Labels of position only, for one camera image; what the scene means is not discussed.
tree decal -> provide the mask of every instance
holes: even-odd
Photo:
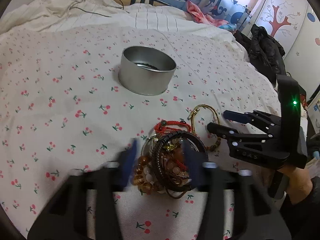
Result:
[[[271,37],[274,37],[276,32],[282,27],[282,26],[285,26],[285,25],[293,25],[293,28],[294,30],[297,30],[297,22],[295,20],[295,18],[297,16],[300,16],[301,14],[299,12],[297,12],[297,14],[287,14],[285,15],[282,10],[284,8],[288,9],[288,7],[292,7],[293,8],[293,5],[292,3],[288,3],[287,0],[284,0],[283,3],[280,3],[279,5],[275,6],[274,5],[274,0],[271,0],[271,5],[268,4],[267,5],[267,10],[268,12],[264,12],[264,14],[266,14],[267,16],[266,17],[260,17],[260,20],[264,21],[264,22],[268,22],[271,24],[272,26],[272,32],[270,34]],[[281,29],[280,30],[282,32],[282,34],[286,37],[286,35],[290,35],[291,36],[291,33],[288,29]]]

black jacket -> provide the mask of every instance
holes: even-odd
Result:
[[[308,197],[292,205],[287,195],[280,209],[293,240],[320,239],[320,178],[311,181],[313,188]]]
[[[286,74],[282,60],[284,49],[279,42],[268,35],[264,27],[254,24],[251,33],[251,40],[239,31],[234,37],[247,50],[250,63],[275,86],[276,74]]]

bed sheet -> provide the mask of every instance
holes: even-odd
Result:
[[[82,1],[70,10],[75,1]],[[37,32],[56,32],[88,24],[131,26],[137,29],[155,29],[163,32],[184,32],[225,42],[248,61],[246,50],[230,32],[195,23],[190,14],[175,7],[154,7],[149,4],[122,6],[113,0],[34,0],[0,19],[0,34],[10,29],[28,29]]]
[[[118,82],[121,51],[132,45],[157,48],[176,61],[177,70],[162,95],[136,95]],[[25,236],[71,168],[98,168],[132,137],[140,138],[141,145],[161,119],[186,120],[203,103],[219,115],[227,109],[280,109],[270,83],[231,45],[196,35],[109,25],[56,33],[18,29],[1,35],[0,47],[0,200]],[[196,119],[206,145],[215,140],[205,130],[211,120],[205,110]],[[258,132],[250,125],[221,121],[242,132]],[[226,170],[256,170],[229,157],[224,140],[209,159]],[[166,195],[141,196],[131,186],[115,197],[124,239],[192,239],[205,194],[191,192],[173,201]],[[230,195],[227,203],[231,217]],[[151,226],[136,228],[145,221]],[[231,232],[228,221],[225,236]]]

bracelet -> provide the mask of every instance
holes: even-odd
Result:
[[[170,130],[168,131],[173,132],[173,131],[179,131],[181,129],[177,129],[177,128],[172,128],[172,127],[166,127],[167,125],[178,125],[178,126],[185,126],[188,129],[188,132],[191,131],[191,126],[189,124],[186,123],[186,121],[165,121],[162,120],[161,122],[157,123],[154,127],[154,130],[156,131],[156,133],[160,133],[160,134],[164,134],[166,132],[166,130]]]
[[[183,130],[178,130],[172,133],[168,133],[164,136],[162,136],[156,143],[153,153],[152,153],[152,169],[155,173],[155,176],[157,180],[160,182],[160,184],[165,188],[169,189],[175,192],[185,192],[192,190],[194,187],[188,182],[184,185],[182,185],[179,182],[181,180],[187,180],[189,178],[189,174],[185,176],[185,172],[183,172],[183,169],[187,169],[187,167],[181,163],[181,161],[178,161],[177,159],[175,160],[175,165],[179,167],[177,172],[171,172],[172,167],[169,167],[169,161],[171,162],[171,166],[174,163],[171,158],[166,158],[165,155],[170,155],[170,151],[167,150],[167,145],[171,145],[172,142],[176,141],[177,145],[180,145],[180,140],[187,139],[189,142],[194,145],[194,148],[199,152],[199,154],[202,154],[205,158],[205,160],[208,160],[208,154],[207,151],[204,147],[204,144],[202,141],[195,136],[194,134],[183,131]]]
[[[191,133],[193,133],[194,135],[196,135],[196,130],[195,130],[195,124],[194,124],[194,118],[196,116],[196,114],[200,111],[200,107],[206,109],[210,109],[210,111],[212,112],[213,116],[216,116],[217,118],[217,123],[220,124],[220,120],[219,120],[219,117],[218,117],[218,114],[216,112],[216,110],[212,107],[212,106],[209,106],[209,105],[206,105],[206,104],[201,104],[201,105],[197,105],[192,111],[191,113],[189,114],[188,116],[188,120],[191,121]],[[221,144],[221,138],[218,137],[217,138],[217,141],[214,145],[211,145],[211,146],[206,146],[206,150],[208,151],[215,151]]]

cherry print fabric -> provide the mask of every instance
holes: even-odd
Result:
[[[134,45],[159,49],[176,61],[163,94],[136,95],[118,82],[121,52]],[[0,50],[0,203],[24,236],[70,169],[99,168],[129,147],[133,137],[141,147],[162,119],[187,121],[196,105],[209,104],[221,124],[258,133],[221,114],[280,111],[271,84],[223,40],[92,25],[56,33],[16,29],[0,36]],[[206,131],[212,119],[204,109],[195,118],[196,132],[207,146],[215,143]],[[258,172],[229,157],[225,140],[209,160],[229,171]],[[225,194],[227,239],[233,198],[232,192]],[[114,199],[124,239],[196,239],[204,193],[191,191],[173,200],[165,194],[141,195],[129,184]],[[93,201],[87,214],[92,235]]]

